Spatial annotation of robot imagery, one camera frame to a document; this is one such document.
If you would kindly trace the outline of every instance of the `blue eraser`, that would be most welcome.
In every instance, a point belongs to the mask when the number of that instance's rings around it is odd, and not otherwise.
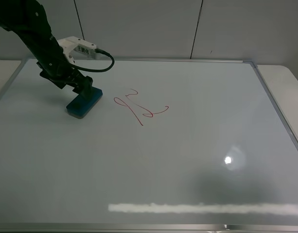
[[[74,98],[68,105],[68,113],[78,119],[82,119],[92,109],[92,107],[100,100],[102,96],[102,90],[92,87],[93,96],[87,101],[81,95]]]

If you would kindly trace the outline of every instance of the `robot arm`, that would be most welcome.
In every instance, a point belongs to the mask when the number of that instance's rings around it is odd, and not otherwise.
[[[36,0],[0,0],[0,27],[16,33],[38,60],[42,69],[40,76],[59,88],[74,87],[73,92],[85,101],[91,101],[94,91],[92,78],[79,70],[105,72],[114,65],[113,57],[96,45],[74,36],[57,41],[52,35],[44,7]],[[101,70],[92,70],[74,65],[70,52],[75,50],[95,58],[102,53],[111,58],[112,64]]]

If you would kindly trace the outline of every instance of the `whiteboard frame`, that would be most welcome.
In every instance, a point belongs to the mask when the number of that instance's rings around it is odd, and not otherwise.
[[[9,81],[0,91],[0,99],[5,94],[11,83],[20,73],[29,59],[22,60],[19,67]],[[267,93],[276,113],[282,121],[287,133],[298,151],[298,139],[288,124],[285,116],[279,108],[273,94],[266,84],[258,66],[253,61],[243,60],[195,60],[195,59],[138,59],[118,58],[116,61],[159,61],[159,62],[219,62],[219,63],[244,63],[250,64],[255,71],[262,87]],[[279,225],[227,225],[227,224],[90,224],[90,223],[0,223],[0,232],[98,232],[98,233],[197,233],[202,231],[263,231],[263,232],[298,232],[298,226]]]

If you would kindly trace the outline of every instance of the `whiteboard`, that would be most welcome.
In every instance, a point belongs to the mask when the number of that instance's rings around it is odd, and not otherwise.
[[[298,152],[249,64],[116,61],[84,72],[82,120],[39,73],[0,101],[0,223],[298,225]]]

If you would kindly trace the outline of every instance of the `red marker scribble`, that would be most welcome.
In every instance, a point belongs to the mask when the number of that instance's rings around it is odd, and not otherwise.
[[[134,93],[134,94],[128,94],[128,95],[125,95],[125,97],[126,97],[129,101],[131,101],[134,105],[136,105],[136,106],[138,106],[138,107],[140,107],[140,108],[142,108],[142,109],[144,109],[145,111],[148,112],[148,113],[144,113],[144,114],[142,114],[143,116],[152,118],[154,115],[163,113],[163,112],[165,112],[167,109],[169,109],[169,106],[165,106],[166,109],[165,109],[164,111],[161,111],[161,112],[158,112],[158,113],[152,113],[150,110],[148,110],[148,109],[142,107],[142,106],[139,105],[139,104],[136,104],[135,102],[133,102],[133,101],[128,97],[128,96],[131,96],[131,95],[137,95],[137,94],[138,94],[138,91],[136,91],[136,90],[134,90],[134,89],[131,89],[131,90],[135,91],[135,93]],[[115,99],[120,100],[120,101],[123,102],[125,105],[118,103]],[[115,98],[114,98],[114,101],[115,101],[117,104],[121,105],[121,106],[128,107],[128,108],[132,111],[132,113],[135,115],[135,117],[136,117],[137,120],[139,121],[140,125],[143,126],[143,124],[142,124],[142,122],[140,121],[140,119],[137,117],[137,115],[135,114],[135,112],[130,108],[130,106],[129,106],[126,102],[124,102],[123,100],[121,100],[121,99],[118,98],[118,97],[115,97]]]

